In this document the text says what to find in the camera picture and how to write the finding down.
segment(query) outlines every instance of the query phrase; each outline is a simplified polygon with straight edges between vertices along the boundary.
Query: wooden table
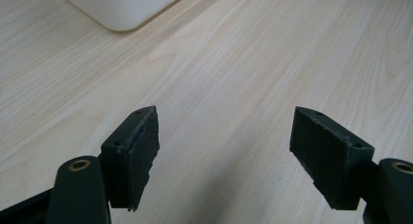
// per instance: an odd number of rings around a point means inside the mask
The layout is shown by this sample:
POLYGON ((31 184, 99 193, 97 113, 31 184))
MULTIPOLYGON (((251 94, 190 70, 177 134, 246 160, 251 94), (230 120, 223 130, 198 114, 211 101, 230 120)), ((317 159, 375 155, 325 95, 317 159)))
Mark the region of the wooden table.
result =
POLYGON ((362 223, 288 150, 317 109, 413 161, 413 0, 182 0, 139 30, 65 0, 0 0, 0 209, 156 105, 161 150, 114 223, 362 223))

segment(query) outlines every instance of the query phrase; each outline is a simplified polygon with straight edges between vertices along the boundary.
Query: wood grain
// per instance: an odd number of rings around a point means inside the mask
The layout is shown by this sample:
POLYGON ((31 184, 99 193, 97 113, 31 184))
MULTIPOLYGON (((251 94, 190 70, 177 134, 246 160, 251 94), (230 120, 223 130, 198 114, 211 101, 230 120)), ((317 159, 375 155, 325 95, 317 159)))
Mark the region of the wood grain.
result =
POLYGON ((296 105, 413 161, 413 0, 182 0, 109 31, 65 0, 0 0, 0 209, 54 184, 132 110, 161 150, 114 223, 362 223, 288 151, 296 105))

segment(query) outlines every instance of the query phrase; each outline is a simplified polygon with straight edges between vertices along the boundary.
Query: white object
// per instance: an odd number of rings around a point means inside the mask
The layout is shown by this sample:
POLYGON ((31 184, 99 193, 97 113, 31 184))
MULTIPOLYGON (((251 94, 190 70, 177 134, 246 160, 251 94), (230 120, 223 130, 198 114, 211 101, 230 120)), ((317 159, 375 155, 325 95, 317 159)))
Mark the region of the white object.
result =
POLYGON ((175 0, 69 0, 109 29, 130 30, 175 0))

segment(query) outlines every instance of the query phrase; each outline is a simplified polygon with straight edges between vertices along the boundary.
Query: black mechanical arm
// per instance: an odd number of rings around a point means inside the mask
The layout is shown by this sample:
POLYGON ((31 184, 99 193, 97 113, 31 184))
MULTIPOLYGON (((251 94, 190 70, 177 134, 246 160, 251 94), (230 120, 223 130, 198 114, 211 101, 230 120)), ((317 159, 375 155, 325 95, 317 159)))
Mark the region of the black mechanical arm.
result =
POLYGON ((0 212, 0 223, 111 223, 112 207, 136 210, 159 150, 155 106, 134 111, 104 141, 98 157, 72 159, 55 187, 0 212))
POLYGON ((318 111, 295 109, 289 150, 331 208, 356 210, 367 202, 366 224, 413 223, 413 165, 371 160, 374 148, 318 111))

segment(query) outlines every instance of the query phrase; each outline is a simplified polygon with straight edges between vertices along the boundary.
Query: small hole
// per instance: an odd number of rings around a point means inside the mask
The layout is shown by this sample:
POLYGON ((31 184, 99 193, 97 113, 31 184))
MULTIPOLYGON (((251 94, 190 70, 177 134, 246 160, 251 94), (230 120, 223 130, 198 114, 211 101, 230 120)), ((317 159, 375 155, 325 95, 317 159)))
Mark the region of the small hole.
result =
POLYGON ((91 164, 89 160, 79 160, 69 165, 70 171, 79 171, 87 168, 91 164))
POLYGON ((405 173, 410 173, 413 174, 413 167, 407 165, 407 164, 403 164, 403 163, 394 163, 393 166, 405 173))
POLYGON ((82 168, 82 167, 84 167, 85 165, 86 165, 86 162, 84 162, 84 161, 79 161, 79 162, 74 163, 74 164, 73 164, 73 167, 74 167, 74 168, 82 168))

